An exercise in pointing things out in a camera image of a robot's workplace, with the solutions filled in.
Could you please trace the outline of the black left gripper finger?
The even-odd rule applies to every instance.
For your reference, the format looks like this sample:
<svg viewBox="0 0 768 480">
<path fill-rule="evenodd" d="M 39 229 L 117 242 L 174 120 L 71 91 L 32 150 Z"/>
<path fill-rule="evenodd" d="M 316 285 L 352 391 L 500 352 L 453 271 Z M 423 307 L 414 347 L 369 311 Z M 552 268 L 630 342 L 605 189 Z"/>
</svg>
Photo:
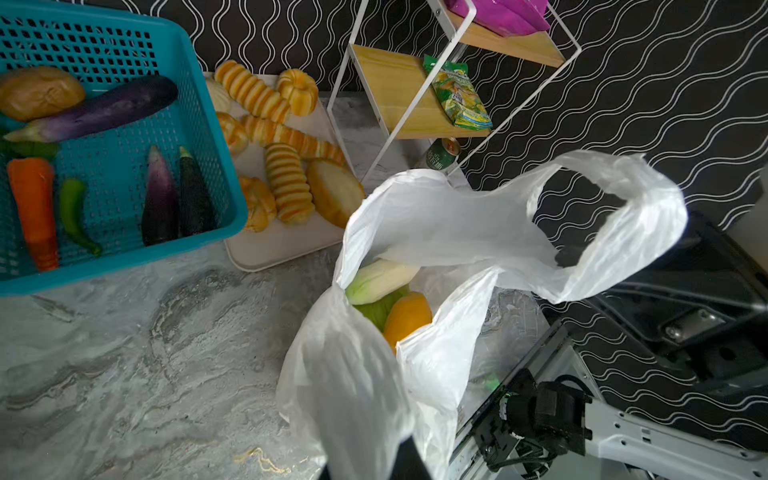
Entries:
<svg viewBox="0 0 768 480">
<path fill-rule="evenodd" d="M 397 451 L 390 480 L 431 480 L 413 437 L 403 441 Z"/>
</svg>

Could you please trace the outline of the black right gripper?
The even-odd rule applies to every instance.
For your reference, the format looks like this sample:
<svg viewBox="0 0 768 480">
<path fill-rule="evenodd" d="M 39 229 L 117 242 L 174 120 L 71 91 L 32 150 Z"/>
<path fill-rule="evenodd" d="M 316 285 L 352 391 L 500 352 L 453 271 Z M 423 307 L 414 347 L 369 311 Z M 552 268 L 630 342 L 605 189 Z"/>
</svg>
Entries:
<svg viewBox="0 0 768 480">
<path fill-rule="evenodd" d="M 767 272 L 698 212 L 664 255 L 585 302 L 703 393 L 767 384 Z"/>
</svg>

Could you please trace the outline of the white plastic bag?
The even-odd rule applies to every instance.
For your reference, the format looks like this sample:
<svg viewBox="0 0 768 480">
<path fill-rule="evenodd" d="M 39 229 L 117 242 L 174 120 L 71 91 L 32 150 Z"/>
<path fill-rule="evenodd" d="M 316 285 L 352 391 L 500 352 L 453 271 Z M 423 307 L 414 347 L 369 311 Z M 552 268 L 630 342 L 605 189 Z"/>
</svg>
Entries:
<svg viewBox="0 0 768 480">
<path fill-rule="evenodd" d="M 624 202 L 569 267 L 533 221 L 545 184 L 564 168 Z M 429 170 L 394 175 L 346 226 L 333 281 L 284 360 L 279 412 L 334 479 L 388 478 L 409 439 L 442 479 L 494 290 L 552 303 L 589 298 L 660 257 L 687 220 L 677 184 L 639 155 L 573 151 L 489 192 L 456 189 Z M 433 312 L 396 348 L 345 294 L 358 269 L 380 258 L 418 268 L 413 289 Z"/>
</svg>

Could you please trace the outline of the yellow orange pepper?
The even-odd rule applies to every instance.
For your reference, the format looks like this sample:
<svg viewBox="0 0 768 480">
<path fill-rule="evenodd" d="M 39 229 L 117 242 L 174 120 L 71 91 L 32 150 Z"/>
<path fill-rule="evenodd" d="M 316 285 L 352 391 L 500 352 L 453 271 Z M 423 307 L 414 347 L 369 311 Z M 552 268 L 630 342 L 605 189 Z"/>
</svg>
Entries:
<svg viewBox="0 0 768 480">
<path fill-rule="evenodd" d="M 383 336 L 393 352 L 397 344 L 419 328 L 432 323 L 433 315 L 427 298 L 411 292 L 392 307 L 384 325 Z"/>
</svg>

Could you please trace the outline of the green cabbage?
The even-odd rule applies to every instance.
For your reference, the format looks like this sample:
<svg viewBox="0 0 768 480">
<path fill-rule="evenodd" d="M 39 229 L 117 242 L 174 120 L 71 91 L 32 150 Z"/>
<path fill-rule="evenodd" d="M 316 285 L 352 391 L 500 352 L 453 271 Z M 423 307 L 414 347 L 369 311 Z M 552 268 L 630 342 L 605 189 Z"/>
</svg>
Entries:
<svg viewBox="0 0 768 480">
<path fill-rule="evenodd" d="M 410 293 L 410 287 L 404 285 L 375 302 L 355 305 L 355 308 L 370 320 L 380 332 L 383 332 L 389 313 L 395 303 Z"/>
</svg>

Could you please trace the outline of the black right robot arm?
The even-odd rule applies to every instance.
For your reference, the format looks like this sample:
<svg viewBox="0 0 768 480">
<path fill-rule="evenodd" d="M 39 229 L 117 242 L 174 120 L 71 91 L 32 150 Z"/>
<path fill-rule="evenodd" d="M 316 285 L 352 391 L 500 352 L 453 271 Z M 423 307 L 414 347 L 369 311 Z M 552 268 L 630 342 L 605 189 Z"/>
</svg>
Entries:
<svg viewBox="0 0 768 480">
<path fill-rule="evenodd" d="M 462 426 L 452 479 L 763 479 L 767 274 L 700 214 L 551 328 Z"/>
</svg>

